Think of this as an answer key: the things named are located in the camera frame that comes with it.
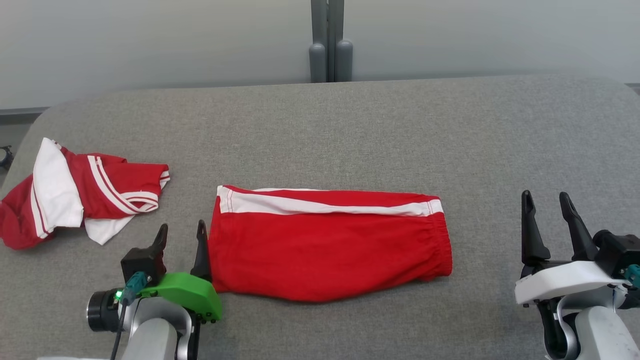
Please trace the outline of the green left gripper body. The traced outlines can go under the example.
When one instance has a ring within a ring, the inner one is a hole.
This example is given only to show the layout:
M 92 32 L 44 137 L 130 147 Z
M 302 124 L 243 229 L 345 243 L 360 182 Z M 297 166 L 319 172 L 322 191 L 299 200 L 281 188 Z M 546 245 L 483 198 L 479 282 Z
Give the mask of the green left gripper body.
M 138 295 L 141 298 L 161 297 L 194 312 L 204 321 L 222 319 L 222 301 L 212 283 L 186 272 L 168 273 L 157 285 L 147 285 Z

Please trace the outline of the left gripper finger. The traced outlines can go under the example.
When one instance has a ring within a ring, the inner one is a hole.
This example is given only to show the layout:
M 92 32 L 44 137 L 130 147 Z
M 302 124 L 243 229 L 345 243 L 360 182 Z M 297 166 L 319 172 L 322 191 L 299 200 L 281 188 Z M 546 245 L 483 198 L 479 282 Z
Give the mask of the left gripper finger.
M 208 232 L 207 226 L 203 219 L 198 221 L 196 231 L 196 240 L 198 246 L 196 249 L 195 260 L 190 275 L 205 281 L 212 281 L 210 256 L 208 251 Z
M 153 243 L 150 246 L 150 253 L 153 256 L 160 256 L 162 255 L 163 251 L 166 248 L 167 245 L 167 236 L 169 234 L 169 225 L 167 223 L 163 223 L 157 234 L 155 239 L 153 240 Z

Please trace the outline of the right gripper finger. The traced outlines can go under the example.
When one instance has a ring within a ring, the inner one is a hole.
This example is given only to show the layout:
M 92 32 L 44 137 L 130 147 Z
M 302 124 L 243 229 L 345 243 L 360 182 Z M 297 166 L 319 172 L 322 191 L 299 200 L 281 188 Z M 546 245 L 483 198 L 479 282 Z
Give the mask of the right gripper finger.
M 572 261 L 594 261 L 599 249 L 567 192 L 558 195 L 562 217 L 569 228 L 573 247 Z
M 521 262 L 536 265 L 551 259 L 551 253 L 542 240 L 535 214 L 537 208 L 531 192 L 521 194 Z

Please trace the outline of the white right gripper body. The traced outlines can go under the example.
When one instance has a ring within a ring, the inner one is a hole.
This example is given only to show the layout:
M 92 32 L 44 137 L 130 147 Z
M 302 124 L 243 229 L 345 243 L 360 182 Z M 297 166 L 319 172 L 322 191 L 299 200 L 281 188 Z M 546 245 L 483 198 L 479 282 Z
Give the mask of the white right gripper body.
M 631 285 L 625 278 L 613 278 L 592 261 L 578 260 L 525 276 L 515 284 L 517 305 L 533 304 L 560 297 L 565 306 L 620 306 Z

